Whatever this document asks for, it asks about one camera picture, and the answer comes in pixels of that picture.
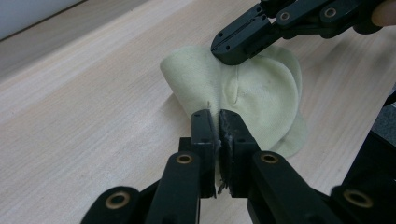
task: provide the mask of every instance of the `light wood surface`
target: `light wood surface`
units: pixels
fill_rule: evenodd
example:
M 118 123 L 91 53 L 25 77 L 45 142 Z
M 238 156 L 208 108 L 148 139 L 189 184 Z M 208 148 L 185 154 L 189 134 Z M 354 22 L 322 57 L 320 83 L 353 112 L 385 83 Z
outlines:
M 115 186 L 161 178 L 190 121 L 159 63 L 206 45 L 256 1 L 88 1 L 0 43 L 0 223 L 79 223 Z M 339 185 L 396 81 L 395 28 L 277 44 L 303 69 L 309 135 L 289 162 Z M 202 201 L 201 223 L 249 223 L 245 200 Z

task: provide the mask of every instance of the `dark floor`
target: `dark floor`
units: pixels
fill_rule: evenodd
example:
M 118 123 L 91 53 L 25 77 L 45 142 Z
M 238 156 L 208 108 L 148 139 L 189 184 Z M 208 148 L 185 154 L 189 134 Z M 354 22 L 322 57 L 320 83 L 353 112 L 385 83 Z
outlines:
M 372 131 L 396 146 L 396 103 L 382 108 L 375 120 Z

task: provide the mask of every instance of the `wood grain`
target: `wood grain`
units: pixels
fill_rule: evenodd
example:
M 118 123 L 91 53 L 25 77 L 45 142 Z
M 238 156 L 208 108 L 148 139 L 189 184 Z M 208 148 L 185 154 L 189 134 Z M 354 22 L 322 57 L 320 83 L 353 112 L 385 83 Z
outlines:
M 209 46 L 256 1 L 88 1 L 0 42 L 0 223 L 79 223 L 99 194 L 159 179 L 190 121 L 159 63 Z M 395 28 L 276 42 L 303 70 L 309 136 L 292 158 L 314 188 L 343 180 L 396 81 Z M 249 223 L 203 200 L 201 223 Z

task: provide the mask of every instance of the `light green cloth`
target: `light green cloth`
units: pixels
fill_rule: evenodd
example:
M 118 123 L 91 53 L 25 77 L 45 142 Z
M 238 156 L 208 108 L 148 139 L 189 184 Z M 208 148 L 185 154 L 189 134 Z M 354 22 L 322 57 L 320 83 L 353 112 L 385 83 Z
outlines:
M 261 150 L 288 157 L 303 146 L 306 126 L 298 113 L 301 70 L 289 51 L 270 47 L 230 66 L 208 47 L 186 47 L 166 57 L 161 70 L 189 117 L 209 108 L 219 128 L 219 110 L 232 110 L 242 117 Z

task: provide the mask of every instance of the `wooden table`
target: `wooden table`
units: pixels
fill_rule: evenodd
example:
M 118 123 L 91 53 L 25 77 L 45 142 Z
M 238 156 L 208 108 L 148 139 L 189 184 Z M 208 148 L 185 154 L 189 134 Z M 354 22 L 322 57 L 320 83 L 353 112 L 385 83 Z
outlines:
M 0 223 L 79 223 L 115 186 L 161 178 L 191 124 L 159 63 L 209 46 L 256 0 L 88 1 L 0 42 Z M 289 162 L 339 185 L 396 81 L 396 29 L 277 44 L 303 69 L 309 136 Z M 201 223 L 249 223 L 246 200 L 202 201 Z

